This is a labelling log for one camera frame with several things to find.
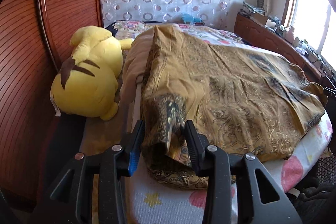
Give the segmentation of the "cardboard box on cabinet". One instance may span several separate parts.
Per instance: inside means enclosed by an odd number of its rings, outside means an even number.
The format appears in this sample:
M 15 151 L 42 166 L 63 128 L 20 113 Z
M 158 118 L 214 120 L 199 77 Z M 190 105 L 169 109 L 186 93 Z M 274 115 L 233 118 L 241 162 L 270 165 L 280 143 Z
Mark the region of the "cardboard box on cabinet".
M 269 28 L 274 28 L 276 26 L 276 23 L 274 21 L 270 20 L 267 16 L 263 14 L 259 14 L 258 12 L 255 12 L 251 16 L 251 19 L 261 26 L 266 26 Z

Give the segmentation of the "yellow Pikachu plush toy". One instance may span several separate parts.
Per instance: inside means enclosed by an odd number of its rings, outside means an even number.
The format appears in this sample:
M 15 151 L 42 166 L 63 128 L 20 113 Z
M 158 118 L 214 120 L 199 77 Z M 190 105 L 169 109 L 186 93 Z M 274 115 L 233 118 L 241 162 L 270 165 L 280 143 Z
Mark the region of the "yellow Pikachu plush toy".
M 70 39 L 73 51 L 60 68 L 50 90 L 55 115 L 112 119 L 118 110 L 117 78 L 123 67 L 124 50 L 133 39 L 116 39 L 98 26 L 79 28 Z

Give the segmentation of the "brown wooden side cabinet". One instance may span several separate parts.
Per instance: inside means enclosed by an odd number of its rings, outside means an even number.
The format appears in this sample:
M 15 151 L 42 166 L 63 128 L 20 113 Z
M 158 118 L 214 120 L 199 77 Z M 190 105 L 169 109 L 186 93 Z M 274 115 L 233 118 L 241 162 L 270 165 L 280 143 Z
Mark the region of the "brown wooden side cabinet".
M 279 53 L 284 56 L 291 63 L 298 65 L 309 80 L 318 81 L 320 83 L 321 78 L 325 76 L 325 73 L 320 72 L 307 57 L 296 51 L 286 40 L 240 13 L 236 16 L 234 33 L 251 46 Z

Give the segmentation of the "gold patterned blouse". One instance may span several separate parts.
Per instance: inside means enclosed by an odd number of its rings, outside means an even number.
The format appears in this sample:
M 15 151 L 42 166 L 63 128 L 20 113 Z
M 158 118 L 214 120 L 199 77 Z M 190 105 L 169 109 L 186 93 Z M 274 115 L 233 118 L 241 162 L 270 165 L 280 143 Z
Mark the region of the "gold patterned blouse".
M 327 96 L 285 57 L 207 44 L 169 25 L 153 28 L 142 90 L 150 175 L 181 189 L 204 189 L 191 167 L 185 122 L 229 154 L 288 159 L 325 114 Z

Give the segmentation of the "beige pillow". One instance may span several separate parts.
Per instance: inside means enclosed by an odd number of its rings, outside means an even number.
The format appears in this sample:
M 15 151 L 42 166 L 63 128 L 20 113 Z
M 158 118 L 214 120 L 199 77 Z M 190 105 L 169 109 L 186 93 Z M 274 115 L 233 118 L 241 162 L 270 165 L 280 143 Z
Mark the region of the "beige pillow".
M 137 78 L 145 73 L 153 36 L 154 28 L 152 27 L 139 34 L 131 44 L 123 66 L 119 107 L 128 106 L 135 100 Z

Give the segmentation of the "red wooden headboard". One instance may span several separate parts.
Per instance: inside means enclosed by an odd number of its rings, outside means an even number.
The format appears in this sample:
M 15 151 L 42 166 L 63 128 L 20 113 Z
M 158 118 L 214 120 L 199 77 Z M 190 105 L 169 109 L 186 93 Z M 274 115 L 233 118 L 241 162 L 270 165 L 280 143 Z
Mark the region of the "red wooden headboard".
M 80 27 L 102 25 L 100 0 L 1 0 L 1 190 L 31 206 L 43 190 L 54 126 L 50 87 Z

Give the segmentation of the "blue box by curtain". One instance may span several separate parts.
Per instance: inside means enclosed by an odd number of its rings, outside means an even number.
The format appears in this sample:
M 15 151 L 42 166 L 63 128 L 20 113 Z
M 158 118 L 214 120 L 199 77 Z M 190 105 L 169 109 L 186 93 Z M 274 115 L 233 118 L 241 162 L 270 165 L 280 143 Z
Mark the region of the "blue box by curtain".
M 205 23 L 201 18 L 193 17 L 187 13 L 181 14 L 181 20 L 184 24 L 195 25 L 195 26 L 204 26 Z

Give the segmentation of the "stack of papers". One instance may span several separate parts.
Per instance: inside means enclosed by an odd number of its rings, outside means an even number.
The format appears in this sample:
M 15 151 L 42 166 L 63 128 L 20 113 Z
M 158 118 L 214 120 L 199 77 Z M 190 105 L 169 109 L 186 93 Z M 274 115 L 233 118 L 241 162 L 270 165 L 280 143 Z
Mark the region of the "stack of papers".
M 265 11 L 262 8 L 250 5 L 249 3 L 243 2 L 243 11 L 247 14 L 253 15 L 255 13 L 265 15 Z

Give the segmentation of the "floral quilt bedspread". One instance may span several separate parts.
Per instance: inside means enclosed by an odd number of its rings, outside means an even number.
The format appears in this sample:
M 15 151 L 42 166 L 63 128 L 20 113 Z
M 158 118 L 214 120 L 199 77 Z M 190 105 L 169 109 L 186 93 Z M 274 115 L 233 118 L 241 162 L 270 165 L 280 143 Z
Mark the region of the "floral quilt bedspread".
M 226 46 L 236 46 L 238 44 L 244 44 L 243 39 L 233 32 L 225 31 L 225 30 L 217 30 L 210 28 L 208 26 L 195 26 L 189 24 L 176 24 L 173 25 L 178 28 L 180 31 L 195 36 L 201 40 L 203 40 L 207 44 L 216 44 L 216 45 L 226 45 Z M 119 30 L 117 35 L 115 36 L 117 39 L 126 39 L 132 38 L 135 39 L 142 32 L 154 27 L 155 25 L 149 26 L 148 24 L 144 24 L 142 26 L 137 27 L 135 30 L 126 30 L 126 27 Z

